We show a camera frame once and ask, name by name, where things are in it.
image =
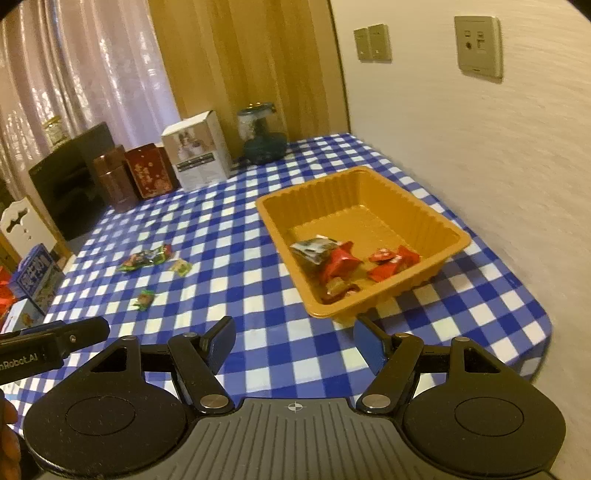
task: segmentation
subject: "gray ribbed panel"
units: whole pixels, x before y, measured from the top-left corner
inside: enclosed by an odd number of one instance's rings
[[[385,419],[345,399],[247,398],[236,413],[198,422],[187,442],[131,480],[454,480],[425,463]],[[50,473],[42,480],[57,480]],[[545,473],[529,480],[550,480]]]

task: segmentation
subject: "electrical outlet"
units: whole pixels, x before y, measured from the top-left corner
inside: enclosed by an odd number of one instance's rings
[[[503,77],[501,24],[497,17],[455,17],[457,63],[461,70]]]
[[[372,61],[369,48],[369,30],[367,28],[359,28],[353,31],[353,35],[355,36],[358,59],[361,61]]]
[[[390,36],[385,24],[372,25],[369,30],[369,46],[374,61],[392,61]]]

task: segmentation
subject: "white wall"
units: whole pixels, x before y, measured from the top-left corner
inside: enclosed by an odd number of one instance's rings
[[[537,386],[568,424],[554,472],[591,472],[591,22],[566,0],[332,0],[352,131],[458,213],[548,311]],[[501,20],[505,78],[457,67],[454,15]],[[392,64],[353,30],[389,25]]]

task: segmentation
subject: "blue and white tablecloth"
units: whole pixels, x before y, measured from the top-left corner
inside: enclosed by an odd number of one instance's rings
[[[530,377],[551,332],[543,308],[445,205],[349,134],[293,143],[284,161],[249,167],[195,192],[148,200],[124,214],[110,210],[68,272],[46,321],[101,315],[111,324],[107,343],[122,335],[166,343],[179,333],[203,333],[228,314],[236,320],[238,336],[218,379],[234,402],[245,395],[359,395],[373,375],[355,349],[352,328],[308,316],[255,207],[261,195],[358,165],[411,191],[473,239],[429,283],[378,307],[385,330],[410,332],[430,344],[448,345],[455,336],[468,336]],[[169,271],[171,262],[116,271],[132,252],[163,242],[194,264],[187,277]],[[146,312],[139,312],[132,305],[146,288],[157,296]],[[105,346],[76,352],[66,367],[9,386],[7,397],[26,413],[43,392]],[[174,391],[168,374],[146,376]],[[443,374],[423,375],[420,389],[443,380]]]

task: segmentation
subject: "shiny silver curtain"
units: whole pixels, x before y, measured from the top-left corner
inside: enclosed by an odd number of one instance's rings
[[[28,170],[56,115],[71,137],[105,121],[127,150],[179,120],[145,0],[24,0],[2,21],[0,174],[15,198],[40,202]]]

